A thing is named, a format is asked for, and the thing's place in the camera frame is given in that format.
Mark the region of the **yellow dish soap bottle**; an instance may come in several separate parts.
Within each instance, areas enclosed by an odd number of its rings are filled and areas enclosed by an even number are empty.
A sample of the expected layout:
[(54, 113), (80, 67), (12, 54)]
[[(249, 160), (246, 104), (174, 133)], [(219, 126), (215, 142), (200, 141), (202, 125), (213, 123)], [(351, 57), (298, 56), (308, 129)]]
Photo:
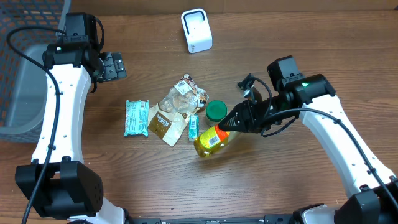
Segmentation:
[(217, 124), (199, 135), (193, 145), (200, 157), (209, 157), (231, 144), (239, 135), (237, 131), (223, 131)]

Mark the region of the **small Kleenex tissue pack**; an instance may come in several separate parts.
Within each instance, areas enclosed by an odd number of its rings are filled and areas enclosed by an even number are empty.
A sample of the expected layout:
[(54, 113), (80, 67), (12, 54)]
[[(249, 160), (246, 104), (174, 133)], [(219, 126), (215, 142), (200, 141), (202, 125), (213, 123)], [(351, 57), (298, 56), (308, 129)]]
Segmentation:
[(193, 142), (197, 137), (199, 137), (198, 116), (193, 114), (188, 123), (188, 140)]

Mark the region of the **green lid Knorr jar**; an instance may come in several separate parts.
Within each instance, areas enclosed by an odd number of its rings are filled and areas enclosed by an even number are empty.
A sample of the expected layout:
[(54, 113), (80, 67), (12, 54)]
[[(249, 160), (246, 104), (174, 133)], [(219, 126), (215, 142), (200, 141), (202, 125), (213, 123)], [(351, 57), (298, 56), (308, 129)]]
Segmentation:
[(218, 124), (228, 114), (227, 105), (221, 100), (213, 100), (206, 107), (206, 123), (212, 127)]

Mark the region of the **teal wet wipes pack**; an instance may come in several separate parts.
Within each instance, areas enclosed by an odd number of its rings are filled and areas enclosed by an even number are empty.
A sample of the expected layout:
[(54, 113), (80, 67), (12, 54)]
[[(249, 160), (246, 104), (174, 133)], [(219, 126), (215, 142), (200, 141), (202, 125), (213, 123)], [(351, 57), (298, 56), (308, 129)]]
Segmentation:
[(144, 135), (148, 137), (149, 101), (126, 100), (126, 119), (124, 136)]

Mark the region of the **brown Panfree bread bag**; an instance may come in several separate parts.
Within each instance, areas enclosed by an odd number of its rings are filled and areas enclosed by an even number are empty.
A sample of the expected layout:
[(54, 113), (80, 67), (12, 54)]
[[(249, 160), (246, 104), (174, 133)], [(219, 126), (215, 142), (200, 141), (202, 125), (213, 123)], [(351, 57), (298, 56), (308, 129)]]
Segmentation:
[(185, 74), (168, 94), (149, 109), (148, 129), (173, 147), (180, 139), (190, 117), (203, 108), (209, 96), (199, 88), (189, 74)]

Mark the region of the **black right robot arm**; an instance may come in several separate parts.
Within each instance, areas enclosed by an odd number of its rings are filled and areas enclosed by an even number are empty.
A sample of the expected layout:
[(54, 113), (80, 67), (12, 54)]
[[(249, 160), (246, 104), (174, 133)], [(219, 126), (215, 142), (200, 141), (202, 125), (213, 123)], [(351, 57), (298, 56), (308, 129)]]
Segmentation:
[(265, 223), (397, 223), (397, 176), (370, 150), (349, 121), (335, 89), (322, 74), (305, 77), (293, 56), (267, 66), (278, 93), (261, 100), (249, 74), (238, 87), (245, 101), (219, 123), (223, 131), (271, 136), (273, 125), (287, 128), (300, 119), (320, 142), (338, 171), (347, 201), (300, 208), (291, 215), (267, 215)]

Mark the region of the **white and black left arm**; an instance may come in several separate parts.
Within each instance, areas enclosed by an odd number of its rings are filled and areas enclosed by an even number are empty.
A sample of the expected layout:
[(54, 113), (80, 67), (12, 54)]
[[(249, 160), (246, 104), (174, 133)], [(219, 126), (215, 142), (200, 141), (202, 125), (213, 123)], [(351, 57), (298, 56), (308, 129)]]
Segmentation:
[(30, 164), (15, 181), (28, 199), (25, 214), (70, 223), (129, 223), (126, 209), (104, 197), (101, 177), (84, 163), (83, 113), (99, 83), (126, 77), (118, 52), (103, 52), (104, 28), (87, 13), (68, 13), (56, 43), (37, 65), (46, 74), (47, 97), (40, 138)]

